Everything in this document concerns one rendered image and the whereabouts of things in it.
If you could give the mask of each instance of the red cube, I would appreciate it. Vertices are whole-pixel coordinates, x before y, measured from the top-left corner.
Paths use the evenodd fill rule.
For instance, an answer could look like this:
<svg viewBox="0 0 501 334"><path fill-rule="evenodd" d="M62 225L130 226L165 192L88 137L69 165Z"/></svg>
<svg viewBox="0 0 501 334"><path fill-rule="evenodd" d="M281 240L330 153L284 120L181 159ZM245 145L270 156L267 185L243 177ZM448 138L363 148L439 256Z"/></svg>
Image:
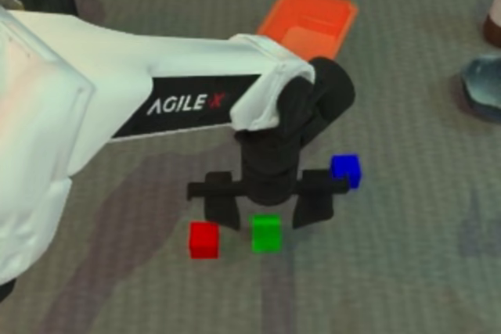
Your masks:
<svg viewBox="0 0 501 334"><path fill-rule="evenodd" d="M211 222L191 222L189 225L189 254L192 259L219 257L219 227Z"/></svg>

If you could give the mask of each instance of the blue cube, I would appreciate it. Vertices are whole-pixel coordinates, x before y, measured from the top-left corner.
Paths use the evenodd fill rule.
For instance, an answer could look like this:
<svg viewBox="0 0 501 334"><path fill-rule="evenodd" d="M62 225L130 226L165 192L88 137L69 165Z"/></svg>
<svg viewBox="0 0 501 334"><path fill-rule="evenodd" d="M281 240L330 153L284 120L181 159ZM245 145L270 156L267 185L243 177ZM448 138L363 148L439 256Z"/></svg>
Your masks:
<svg viewBox="0 0 501 334"><path fill-rule="evenodd" d="M357 189L362 179L359 156L357 154L332 156L330 160L330 172L334 179L342 179L348 176L350 188Z"/></svg>

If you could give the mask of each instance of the small block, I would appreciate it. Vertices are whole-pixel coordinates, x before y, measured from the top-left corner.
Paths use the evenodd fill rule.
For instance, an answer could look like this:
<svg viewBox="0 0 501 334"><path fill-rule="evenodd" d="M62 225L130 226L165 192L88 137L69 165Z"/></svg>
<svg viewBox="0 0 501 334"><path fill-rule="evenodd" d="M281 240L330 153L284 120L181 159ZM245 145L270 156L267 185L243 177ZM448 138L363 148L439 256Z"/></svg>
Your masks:
<svg viewBox="0 0 501 334"><path fill-rule="evenodd" d="M189 253L193 259L219 257L219 227L211 222L189 224Z"/></svg>
<svg viewBox="0 0 501 334"><path fill-rule="evenodd" d="M333 156L330 160L330 172L334 179L348 176L350 188L357 189L362 180L359 156L357 154L343 154Z"/></svg>
<svg viewBox="0 0 501 334"><path fill-rule="evenodd" d="M251 220L252 250L255 253L279 252L282 248L282 228L278 215L258 214Z"/></svg>

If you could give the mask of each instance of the orange container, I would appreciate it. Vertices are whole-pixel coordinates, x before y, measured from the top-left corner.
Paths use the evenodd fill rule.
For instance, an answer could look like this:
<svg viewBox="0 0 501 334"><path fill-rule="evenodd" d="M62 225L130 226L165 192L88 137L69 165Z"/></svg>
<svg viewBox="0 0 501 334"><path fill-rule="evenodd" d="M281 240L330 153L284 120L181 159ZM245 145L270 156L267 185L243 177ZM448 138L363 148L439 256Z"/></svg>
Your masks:
<svg viewBox="0 0 501 334"><path fill-rule="evenodd" d="M309 61L336 57L358 9L350 0L277 0L258 29Z"/></svg>

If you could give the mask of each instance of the white arm segment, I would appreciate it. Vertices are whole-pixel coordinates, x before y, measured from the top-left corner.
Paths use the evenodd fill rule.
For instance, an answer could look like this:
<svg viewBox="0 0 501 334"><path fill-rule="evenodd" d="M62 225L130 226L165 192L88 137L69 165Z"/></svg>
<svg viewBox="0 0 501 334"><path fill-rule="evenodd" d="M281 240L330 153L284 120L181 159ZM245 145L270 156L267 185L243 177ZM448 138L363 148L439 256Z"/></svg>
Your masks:
<svg viewBox="0 0 501 334"><path fill-rule="evenodd" d="M152 77L261 75L231 110L236 130L275 127L304 60L264 37L149 37L73 16L0 9L0 284L46 251L70 176L145 102Z"/></svg>

